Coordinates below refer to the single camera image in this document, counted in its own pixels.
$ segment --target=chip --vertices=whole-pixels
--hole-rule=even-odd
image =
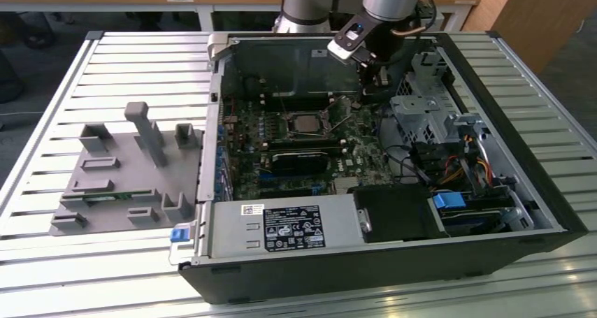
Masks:
[[[314,133],[321,130],[317,115],[297,115],[294,119],[294,131],[299,133]]]

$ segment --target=wooden cabinet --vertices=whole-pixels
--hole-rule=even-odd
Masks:
[[[596,6],[597,0],[481,0],[463,30],[498,31],[538,73]]]

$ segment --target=power supply label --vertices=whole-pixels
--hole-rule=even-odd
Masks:
[[[263,210],[264,249],[268,252],[326,247],[319,206]]]

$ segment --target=metal slatted table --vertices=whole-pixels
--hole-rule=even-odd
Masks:
[[[585,316],[597,310],[596,142],[505,43],[485,34],[451,37],[589,227],[572,244],[485,277],[210,305],[168,264],[168,229],[47,236],[86,122],[107,122],[112,133],[134,131],[123,110],[135,100],[148,103],[162,130],[180,122],[204,127],[207,37],[106,33],[83,43],[0,191],[0,317],[502,318]],[[457,90],[474,111],[466,91]]]

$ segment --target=blue latch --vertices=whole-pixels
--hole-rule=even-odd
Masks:
[[[171,243],[183,243],[190,241],[190,229],[172,229],[170,233]]]
[[[441,192],[433,197],[435,208],[463,208],[465,199],[459,192]]]

